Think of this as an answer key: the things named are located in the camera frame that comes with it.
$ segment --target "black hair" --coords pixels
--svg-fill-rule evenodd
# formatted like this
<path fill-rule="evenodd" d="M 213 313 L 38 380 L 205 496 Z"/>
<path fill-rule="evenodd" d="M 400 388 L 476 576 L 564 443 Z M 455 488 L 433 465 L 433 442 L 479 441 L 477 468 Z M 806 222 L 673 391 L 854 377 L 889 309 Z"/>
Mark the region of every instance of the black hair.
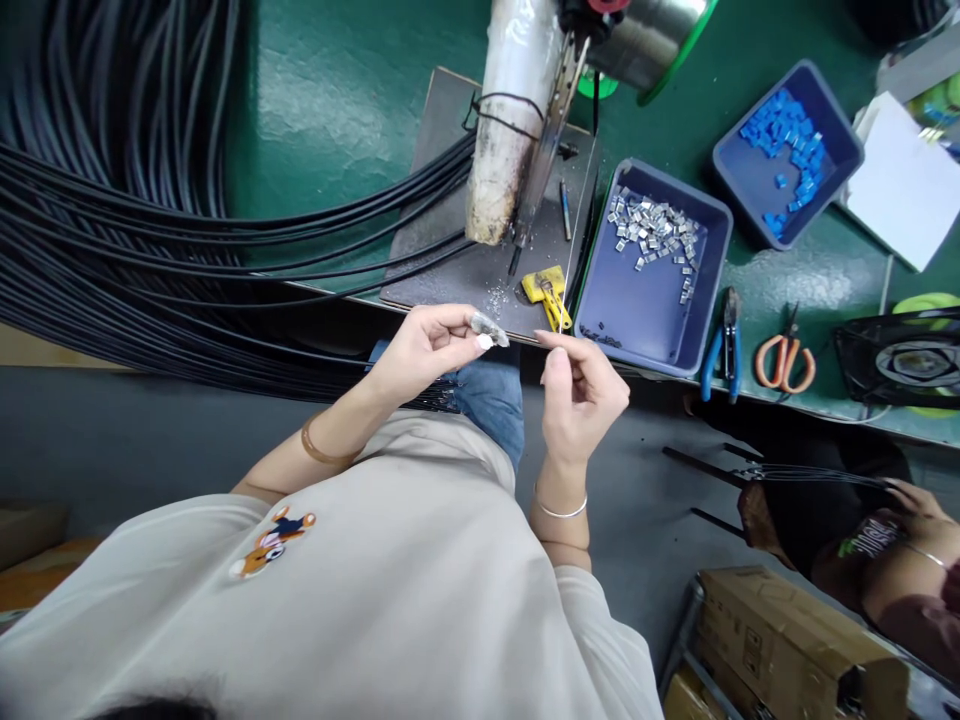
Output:
<path fill-rule="evenodd" d="M 143 697 L 128 700 L 87 720 L 217 720 L 217 711 L 195 698 Z"/>

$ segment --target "hand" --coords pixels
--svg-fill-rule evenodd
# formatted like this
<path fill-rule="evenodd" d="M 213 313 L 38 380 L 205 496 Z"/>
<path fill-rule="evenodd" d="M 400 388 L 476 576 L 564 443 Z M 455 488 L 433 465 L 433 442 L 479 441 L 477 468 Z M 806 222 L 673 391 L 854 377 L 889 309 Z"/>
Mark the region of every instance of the hand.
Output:
<path fill-rule="evenodd" d="M 547 355 L 543 437 L 548 456 L 586 466 L 597 445 L 630 402 L 630 388 L 590 340 L 538 330 Z"/>
<path fill-rule="evenodd" d="M 364 382 L 399 407 L 444 373 L 458 370 L 493 346 L 470 329 L 472 305 L 418 305 L 403 321 Z"/>
<path fill-rule="evenodd" d="M 947 515 L 936 496 L 929 490 L 902 480 L 889 480 L 895 487 L 887 492 L 893 495 L 907 511 L 902 522 L 911 539 L 917 541 L 955 541 L 960 547 L 960 525 Z"/>

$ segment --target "orange scissors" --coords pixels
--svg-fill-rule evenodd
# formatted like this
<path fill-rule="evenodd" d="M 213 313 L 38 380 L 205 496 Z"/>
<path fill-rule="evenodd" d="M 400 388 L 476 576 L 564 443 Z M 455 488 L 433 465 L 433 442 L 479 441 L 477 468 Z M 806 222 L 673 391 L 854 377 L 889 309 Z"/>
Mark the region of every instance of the orange scissors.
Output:
<path fill-rule="evenodd" d="M 813 359 L 813 353 L 808 348 L 800 348 L 800 338 L 797 337 L 797 310 L 800 309 L 800 303 L 793 306 L 793 312 L 790 313 L 790 321 L 782 335 L 775 335 L 767 340 L 760 349 L 757 350 L 757 356 L 754 360 L 754 370 L 757 373 L 757 381 L 764 387 L 779 388 L 790 395 L 802 393 L 817 377 L 817 361 Z M 768 378 L 764 367 L 767 364 L 767 353 L 770 349 L 779 343 L 777 348 L 776 368 L 773 378 Z M 797 360 L 797 355 L 803 355 L 807 363 L 807 372 L 799 385 L 793 387 L 790 384 L 790 376 L 793 374 L 793 364 Z"/>

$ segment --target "gray concrete floor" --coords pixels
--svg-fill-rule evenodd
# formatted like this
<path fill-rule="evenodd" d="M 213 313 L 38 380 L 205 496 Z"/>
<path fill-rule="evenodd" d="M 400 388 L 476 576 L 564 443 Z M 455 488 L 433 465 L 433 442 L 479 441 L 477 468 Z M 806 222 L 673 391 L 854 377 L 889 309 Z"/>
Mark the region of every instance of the gray concrete floor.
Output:
<path fill-rule="evenodd" d="M 630 409 L 590 466 L 595 573 L 612 614 L 647 638 L 657 668 L 698 570 L 776 567 L 690 514 L 696 505 L 739 524 L 734 488 L 661 453 L 669 444 L 716 460 L 726 439 L 684 416 L 682 392 L 634 382 Z M 72 536 L 104 535 L 151 508 L 227 491 L 311 412 L 292 401 L 103 371 L 0 368 L 0 398 L 0 497 L 69 503 Z M 526 507 L 544 453 L 539 386 L 525 385 L 524 402 L 517 499 Z M 730 467 L 739 462 L 726 457 Z M 949 489 L 951 475 L 930 477 Z"/>

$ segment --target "metal plate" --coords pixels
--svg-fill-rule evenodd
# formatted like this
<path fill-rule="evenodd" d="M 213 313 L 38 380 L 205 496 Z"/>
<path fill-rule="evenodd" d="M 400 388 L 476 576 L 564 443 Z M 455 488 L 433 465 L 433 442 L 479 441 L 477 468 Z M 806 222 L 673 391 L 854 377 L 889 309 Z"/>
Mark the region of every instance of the metal plate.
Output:
<path fill-rule="evenodd" d="M 433 73 L 430 92 L 420 123 L 411 170 L 416 170 L 439 155 L 459 138 L 460 127 L 473 93 L 479 86 L 442 68 Z M 509 243 L 490 247 L 477 245 L 447 262 L 415 277 L 388 285 L 380 299 L 392 305 L 414 305 L 446 302 L 469 303 L 483 310 L 515 337 L 532 338 L 534 330 L 547 330 L 549 325 L 541 305 L 531 306 L 517 297 L 523 276 L 554 265 L 564 269 L 567 282 L 576 274 L 580 248 L 587 230 L 590 198 L 597 180 L 600 146 L 584 130 L 567 126 L 563 142 L 572 143 L 579 154 L 569 160 L 558 157 L 544 194 L 540 212 L 534 223 L 530 245 L 520 258 L 517 275 L 507 276 L 513 246 Z M 560 204 L 560 177 L 563 177 L 570 199 L 570 224 L 573 242 L 567 242 Z M 462 228 L 466 218 L 466 186 L 399 230 L 393 239 L 390 257 L 416 251 L 437 238 Z M 389 279 L 406 266 L 393 268 Z"/>

